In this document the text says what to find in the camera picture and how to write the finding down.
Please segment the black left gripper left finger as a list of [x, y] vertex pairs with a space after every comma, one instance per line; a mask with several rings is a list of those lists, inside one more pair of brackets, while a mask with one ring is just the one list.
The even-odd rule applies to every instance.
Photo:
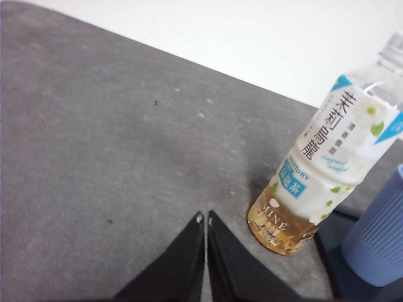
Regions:
[[114, 299], [199, 301], [204, 268], [204, 216], [197, 212], [167, 249], [120, 290]]

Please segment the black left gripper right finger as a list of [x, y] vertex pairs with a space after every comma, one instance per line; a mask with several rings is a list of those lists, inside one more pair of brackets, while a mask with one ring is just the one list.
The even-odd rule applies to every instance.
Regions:
[[214, 301], [297, 301], [299, 295], [257, 260], [213, 210], [207, 256]]

